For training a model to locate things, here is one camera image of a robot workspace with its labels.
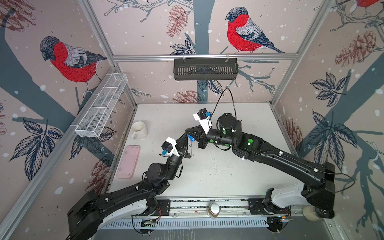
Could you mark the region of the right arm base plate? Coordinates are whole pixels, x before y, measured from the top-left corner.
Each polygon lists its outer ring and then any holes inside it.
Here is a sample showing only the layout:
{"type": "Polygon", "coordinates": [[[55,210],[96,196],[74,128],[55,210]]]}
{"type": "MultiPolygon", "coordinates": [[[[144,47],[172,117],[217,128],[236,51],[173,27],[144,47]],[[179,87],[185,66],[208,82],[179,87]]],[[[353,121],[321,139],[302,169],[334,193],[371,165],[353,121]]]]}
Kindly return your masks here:
{"type": "Polygon", "coordinates": [[[264,199],[248,199],[248,210],[252,215],[290,215],[290,208],[280,208],[273,203],[264,203],[264,199]]]}

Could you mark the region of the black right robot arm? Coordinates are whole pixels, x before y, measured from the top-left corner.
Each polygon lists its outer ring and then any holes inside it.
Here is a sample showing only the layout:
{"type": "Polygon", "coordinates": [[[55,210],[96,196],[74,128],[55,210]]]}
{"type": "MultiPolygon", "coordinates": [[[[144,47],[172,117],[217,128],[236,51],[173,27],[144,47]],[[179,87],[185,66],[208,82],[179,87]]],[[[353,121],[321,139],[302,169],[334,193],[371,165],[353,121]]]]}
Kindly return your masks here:
{"type": "Polygon", "coordinates": [[[216,129],[212,128],[210,117],[206,117],[199,126],[186,129],[186,134],[196,140],[201,149],[211,143],[223,151],[231,150],[242,160],[268,165],[301,181],[299,185],[268,189],[262,207],[253,209],[254,212],[272,215],[278,209],[284,211],[292,205],[311,205],[318,218],[332,219],[335,216],[336,173],[333,164],[300,159],[262,138],[244,133],[241,121],[229,113],[219,117],[216,129]]]}

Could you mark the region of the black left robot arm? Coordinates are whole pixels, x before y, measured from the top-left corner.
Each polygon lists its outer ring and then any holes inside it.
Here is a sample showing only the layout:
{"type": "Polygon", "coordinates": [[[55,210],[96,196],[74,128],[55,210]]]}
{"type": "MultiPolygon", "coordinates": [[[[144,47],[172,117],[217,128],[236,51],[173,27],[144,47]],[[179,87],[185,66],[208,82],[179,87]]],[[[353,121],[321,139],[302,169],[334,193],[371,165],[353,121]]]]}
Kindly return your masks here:
{"type": "Polygon", "coordinates": [[[189,140],[188,134],[184,133],[175,145],[165,141],[162,155],[168,156],[166,163],[151,164],[140,182],[111,193],[97,195],[91,191],[84,194],[68,212],[67,239],[91,238],[107,216],[141,200],[146,201],[144,213],[152,213],[158,205],[156,196],[162,194],[170,186],[169,181],[177,177],[177,171],[182,170],[183,158],[191,157],[189,140]]]}

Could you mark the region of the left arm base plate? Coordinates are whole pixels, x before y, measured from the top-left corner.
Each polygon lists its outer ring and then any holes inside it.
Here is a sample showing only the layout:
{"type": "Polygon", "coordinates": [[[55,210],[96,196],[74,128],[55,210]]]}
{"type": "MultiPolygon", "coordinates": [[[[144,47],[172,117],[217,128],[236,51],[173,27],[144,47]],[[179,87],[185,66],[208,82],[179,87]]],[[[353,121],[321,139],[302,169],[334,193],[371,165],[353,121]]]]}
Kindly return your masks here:
{"type": "Polygon", "coordinates": [[[169,216],[171,210],[171,201],[170,200],[157,200],[157,205],[149,206],[141,214],[141,216],[169,216]]]}

